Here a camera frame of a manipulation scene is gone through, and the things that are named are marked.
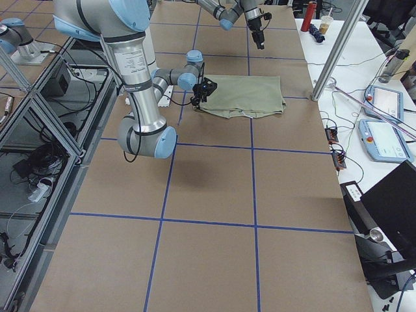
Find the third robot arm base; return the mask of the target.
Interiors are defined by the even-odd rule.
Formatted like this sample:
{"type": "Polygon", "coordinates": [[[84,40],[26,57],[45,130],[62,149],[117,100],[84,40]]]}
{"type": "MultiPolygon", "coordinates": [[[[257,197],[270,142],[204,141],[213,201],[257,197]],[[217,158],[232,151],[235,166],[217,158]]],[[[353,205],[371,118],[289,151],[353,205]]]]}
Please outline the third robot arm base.
{"type": "Polygon", "coordinates": [[[1,48],[19,65],[40,65],[55,44],[36,41],[19,18],[1,20],[1,48]]]}

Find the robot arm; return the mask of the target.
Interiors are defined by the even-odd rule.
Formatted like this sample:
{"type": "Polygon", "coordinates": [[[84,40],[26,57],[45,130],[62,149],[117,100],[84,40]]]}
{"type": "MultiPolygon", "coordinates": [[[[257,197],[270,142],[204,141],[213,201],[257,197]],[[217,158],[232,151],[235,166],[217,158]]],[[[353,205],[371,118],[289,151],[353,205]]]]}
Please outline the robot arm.
{"type": "Polygon", "coordinates": [[[262,20],[270,21],[272,14],[264,12],[257,1],[240,0],[235,1],[230,8],[226,8],[220,4],[220,1],[200,0],[195,1],[197,5],[210,13],[212,17],[219,21],[221,28],[229,31],[235,22],[244,16],[246,26],[252,34],[254,43],[258,49],[265,48],[264,28],[262,28],[262,20]]]}
{"type": "Polygon", "coordinates": [[[189,51],[183,68],[150,71],[143,45],[150,25],[147,1],[55,1],[54,22],[68,36],[101,42],[106,59],[113,62],[131,105],[118,129],[121,148],[134,156],[169,157],[177,135],[158,102],[170,85],[193,91],[195,105],[216,90],[217,84],[203,75],[202,53],[189,51]]]}

